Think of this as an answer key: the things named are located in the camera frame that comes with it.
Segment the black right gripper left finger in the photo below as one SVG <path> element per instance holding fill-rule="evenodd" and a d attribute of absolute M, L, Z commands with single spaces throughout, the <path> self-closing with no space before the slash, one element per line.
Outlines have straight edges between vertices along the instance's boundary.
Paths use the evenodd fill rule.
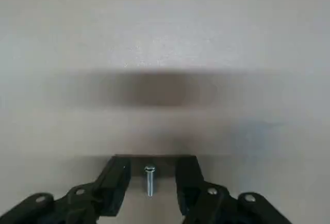
<path fill-rule="evenodd" d="M 55 199 L 40 192 L 26 197 L 1 215 L 1 223 L 97 223 L 119 213 L 131 179 L 131 162 L 113 156 L 97 179 L 71 188 Z"/>

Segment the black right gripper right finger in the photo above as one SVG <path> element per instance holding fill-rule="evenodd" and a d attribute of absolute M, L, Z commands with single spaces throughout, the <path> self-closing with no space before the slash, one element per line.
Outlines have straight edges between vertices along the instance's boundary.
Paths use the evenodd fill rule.
<path fill-rule="evenodd" d="M 329 160 L 181 157 L 175 166 L 184 223 L 329 223 Z"/>

